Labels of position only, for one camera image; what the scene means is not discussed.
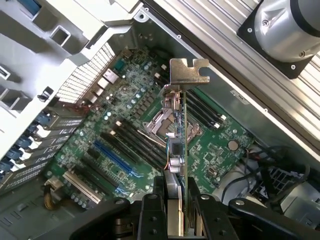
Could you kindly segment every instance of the black cable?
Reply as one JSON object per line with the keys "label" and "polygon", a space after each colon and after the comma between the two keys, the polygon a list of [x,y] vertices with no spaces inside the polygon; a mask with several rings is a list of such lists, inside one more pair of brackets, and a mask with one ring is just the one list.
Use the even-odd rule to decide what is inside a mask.
{"label": "black cable", "polygon": [[226,195],[226,192],[228,190],[228,188],[231,187],[231,185],[237,183],[237,182],[240,182],[242,180],[246,180],[250,177],[254,177],[256,174],[258,174],[262,169],[266,168],[266,166],[261,166],[261,167],[258,167],[257,169],[255,169],[253,172],[245,175],[245,176],[242,176],[242,177],[239,177],[239,178],[236,178],[234,180],[232,180],[231,182],[229,182],[225,188],[223,189],[223,192],[222,192],[222,195],[221,195],[221,202],[223,203],[224,202],[224,198],[225,198],[225,195]]}
{"label": "black cable", "polygon": [[283,190],[282,192],[280,192],[278,195],[276,195],[274,198],[269,199],[266,204],[269,203],[274,203],[277,202],[279,200],[281,200],[282,198],[284,198],[287,194],[291,193],[291,191],[293,189],[295,189],[297,186],[299,186],[300,184],[302,184],[305,180],[307,180],[308,176],[310,174],[310,165],[305,165],[305,171],[304,171],[304,175],[303,177],[301,177],[298,181],[296,181],[294,184],[292,184],[290,187],[288,187],[287,189]]}

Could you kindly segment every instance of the black ram slot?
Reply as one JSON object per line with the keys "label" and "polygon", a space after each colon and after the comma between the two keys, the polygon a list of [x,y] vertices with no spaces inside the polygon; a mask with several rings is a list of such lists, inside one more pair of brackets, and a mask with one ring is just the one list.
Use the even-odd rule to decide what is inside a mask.
{"label": "black ram slot", "polygon": [[115,149],[120,153],[123,153],[132,163],[137,164],[137,157],[130,151],[128,151],[124,146],[121,146],[121,143],[116,138],[112,137],[108,133],[101,133],[100,137],[111,144]]}
{"label": "black ram slot", "polygon": [[128,121],[124,120],[123,125],[126,127],[128,131],[137,136],[137,138],[139,138],[141,141],[147,144],[152,150],[154,150],[154,152],[158,153],[160,157],[167,157],[166,150],[164,147],[160,147],[158,144],[155,144],[150,139],[142,136],[140,133],[138,133],[138,129],[132,124],[130,124]]}
{"label": "black ram slot", "polygon": [[88,151],[86,151],[86,153],[93,157],[93,159],[95,160],[97,160],[100,157],[100,153],[92,147],[89,148]]}
{"label": "black ram slot", "polygon": [[131,129],[127,128],[120,128],[120,131],[123,131],[128,137],[130,137],[134,142],[139,144],[140,146],[143,146],[145,151],[148,151],[149,154],[153,155],[155,159],[158,160],[159,163],[162,162],[163,159],[166,159],[166,155],[164,155],[161,151],[157,151],[157,149],[154,149],[154,145],[150,145],[149,142],[144,141],[141,139],[141,136],[138,132],[133,132]]}
{"label": "black ram slot", "polygon": [[209,106],[205,101],[203,101],[200,97],[197,96],[197,94],[193,90],[189,90],[186,94],[187,97],[187,104],[188,99],[189,101],[193,101],[196,105],[198,105],[201,109],[203,109],[204,112],[211,115],[213,119],[216,119],[216,121],[221,122],[220,119],[221,114],[219,114],[216,110],[214,110],[211,106]]}
{"label": "black ram slot", "polygon": [[121,141],[125,142],[126,145],[137,155],[139,155],[145,162],[149,163],[153,168],[158,171],[164,167],[163,164],[159,163],[153,156],[147,153],[147,150],[139,146],[134,140],[130,139],[128,136],[124,136],[121,133],[116,135]]}
{"label": "black ram slot", "polygon": [[81,160],[83,163],[85,163],[85,165],[95,171],[101,178],[108,181],[112,186],[114,186],[115,189],[119,186],[119,184],[115,180],[104,173],[93,161],[90,161],[86,157],[83,157]]}
{"label": "black ram slot", "polygon": [[134,143],[135,145],[138,145],[140,149],[142,149],[143,152],[146,152],[148,155],[149,155],[149,158],[150,156],[157,160],[160,164],[163,164],[164,160],[167,158],[166,157],[161,157],[159,156],[158,154],[156,154],[154,151],[152,151],[152,149],[150,149],[147,145],[145,145],[143,142],[141,142],[138,138],[137,138],[137,135],[136,134],[132,134],[131,132],[128,132],[127,129],[124,129],[124,128],[118,128],[117,131],[130,138],[132,143]]}
{"label": "black ram slot", "polygon": [[204,119],[201,115],[197,113],[196,110],[194,110],[192,107],[188,106],[187,111],[191,113],[200,123],[205,125],[208,129],[214,129],[214,125],[210,122],[208,122],[206,119]]}
{"label": "black ram slot", "polygon": [[80,168],[79,166],[76,166],[74,170],[75,170],[76,173],[84,176],[86,179],[88,179],[90,182],[92,182],[101,192],[105,193],[107,196],[111,196],[112,195],[111,191],[106,186],[101,184],[99,179],[97,179],[90,172],[86,171],[83,168]]}
{"label": "black ram slot", "polygon": [[210,117],[205,111],[203,111],[199,106],[197,106],[196,104],[194,104],[192,101],[189,101],[187,103],[187,106],[189,108],[194,109],[200,116],[202,116],[202,118],[204,118],[206,121],[208,121],[209,123],[213,123],[215,124],[217,121],[215,119],[213,119],[212,117]]}

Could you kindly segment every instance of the metal bracket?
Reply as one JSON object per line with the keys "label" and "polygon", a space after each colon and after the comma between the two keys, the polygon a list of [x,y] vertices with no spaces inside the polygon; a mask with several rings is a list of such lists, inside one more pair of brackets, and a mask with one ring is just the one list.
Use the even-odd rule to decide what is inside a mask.
{"label": "metal bracket", "polygon": [[193,66],[188,67],[186,58],[170,60],[170,84],[165,85],[160,94],[186,91],[196,85],[208,84],[210,78],[199,74],[200,68],[209,66],[208,59],[193,59]]}

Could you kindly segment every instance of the cable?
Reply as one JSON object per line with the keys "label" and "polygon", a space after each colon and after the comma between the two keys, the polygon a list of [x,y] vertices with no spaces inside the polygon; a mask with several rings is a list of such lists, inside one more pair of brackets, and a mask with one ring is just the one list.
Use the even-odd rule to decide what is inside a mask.
{"label": "cable", "polygon": [[287,189],[283,190],[282,192],[280,192],[278,195],[276,195],[274,198],[269,199],[266,204],[269,203],[274,203],[277,202],[279,200],[281,200],[282,198],[284,198],[287,194],[291,193],[291,191],[293,189],[295,189],[297,186],[299,186],[300,184],[302,184],[305,180],[307,180],[308,176],[310,174],[310,165],[305,165],[305,170],[304,170],[304,175],[303,177],[301,177],[298,181],[296,181],[294,184],[292,184],[290,187],[288,187]]}
{"label": "cable", "polygon": [[157,142],[156,140],[152,139],[152,138],[151,138],[151,137],[149,137],[148,135],[144,134],[142,131],[137,130],[137,132],[138,132],[138,133],[140,133],[141,135],[145,136],[147,139],[151,140],[152,142],[154,142],[154,143],[156,143],[156,144],[160,145],[161,147],[163,147],[163,148],[165,148],[165,147],[166,147],[165,145],[163,145],[163,144],[161,144],[161,143]]}
{"label": "cable", "polygon": [[247,148],[244,149],[246,151],[246,156],[245,156],[245,164],[244,164],[244,175],[247,174],[247,168],[248,168],[248,160],[249,160],[249,150]]}
{"label": "cable", "polygon": [[237,183],[237,182],[240,182],[240,181],[242,181],[242,180],[246,180],[246,179],[248,179],[248,178],[250,178],[250,177],[255,176],[257,173],[259,173],[259,172],[260,172],[262,169],[264,169],[264,168],[265,168],[265,166],[258,167],[258,168],[255,169],[253,172],[251,172],[251,173],[249,173],[249,174],[247,174],[247,175],[245,175],[245,176],[236,178],[236,179],[232,180],[231,182],[229,182],[229,183],[225,186],[225,188],[223,189],[223,192],[222,192],[222,195],[221,195],[221,202],[222,202],[222,203],[224,202],[224,198],[225,198],[226,192],[227,192],[228,188],[231,187],[231,185],[233,185],[233,184],[235,184],[235,183]]}
{"label": "cable", "polygon": [[[242,176],[245,176],[245,175],[246,175],[246,174],[243,173],[242,171],[237,171],[237,170],[235,170],[235,171],[230,171],[230,173],[237,173],[237,174],[241,174]],[[249,181],[249,179],[247,179],[246,181],[247,181],[247,183],[248,183],[248,185],[247,185],[247,192],[249,192],[249,190],[250,190],[250,181]]]}
{"label": "cable", "polygon": [[169,165],[169,141],[167,137],[165,138],[165,142],[166,165],[164,167],[164,170],[166,170]]}
{"label": "cable", "polygon": [[57,208],[57,205],[52,200],[51,188],[52,186],[50,184],[45,185],[43,188],[44,206],[48,210],[55,210]]}

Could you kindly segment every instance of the pcie slot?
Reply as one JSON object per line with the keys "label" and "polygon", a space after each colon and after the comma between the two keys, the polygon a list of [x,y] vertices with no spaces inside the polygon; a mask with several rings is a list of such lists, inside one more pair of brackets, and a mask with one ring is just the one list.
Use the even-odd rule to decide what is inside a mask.
{"label": "pcie slot", "polygon": [[118,156],[111,152],[104,144],[96,140],[94,146],[99,149],[106,157],[116,163],[121,169],[123,169],[127,174],[132,173],[132,168],[122,161]]}
{"label": "pcie slot", "polygon": [[74,168],[74,170],[75,170],[75,172],[77,174],[80,174],[80,175],[84,176],[86,179],[88,179],[90,182],[92,182],[101,192],[105,193],[108,196],[110,196],[112,194],[111,191],[101,183],[100,179],[98,179],[94,175],[94,173],[92,173],[87,168],[83,169],[83,168],[81,168],[79,166],[76,166]]}
{"label": "pcie slot", "polygon": [[71,183],[73,186],[75,186],[80,192],[82,192],[84,195],[86,195],[91,201],[93,201],[96,204],[99,204],[102,200],[102,197],[97,194],[95,191],[93,191],[87,184],[85,184],[80,178],[78,178],[77,175],[66,171],[63,174],[63,177]]}
{"label": "pcie slot", "polygon": [[127,150],[125,146],[116,138],[112,137],[108,133],[101,133],[100,137],[111,144],[115,149],[117,149],[120,153],[123,153],[132,163],[137,164],[137,156],[135,156],[132,152]]}
{"label": "pcie slot", "polygon": [[88,151],[86,151],[86,153],[91,156],[94,160],[98,160],[98,158],[100,157],[100,153],[98,151],[96,151],[94,148],[89,148]]}
{"label": "pcie slot", "polygon": [[194,102],[204,113],[207,113],[211,118],[213,118],[216,122],[222,123],[223,117],[216,110],[214,110],[211,106],[209,106],[204,100],[197,96],[194,90],[189,90],[187,92],[187,104],[189,101]]}
{"label": "pcie slot", "polygon": [[158,171],[164,167],[163,164],[159,163],[153,155],[150,154],[144,146],[140,146],[137,142],[130,139],[128,136],[122,134],[116,134],[116,137],[119,138],[122,142],[126,143],[133,152],[139,155],[146,163],[150,164],[153,168]]}
{"label": "pcie slot", "polygon": [[93,161],[90,161],[86,157],[83,157],[81,160],[93,172],[96,172],[97,175],[99,175],[101,178],[109,182],[114,187],[114,189],[116,189],[119,186],[119,184],[116,181],[114,181],[111,177],[105,174]]}

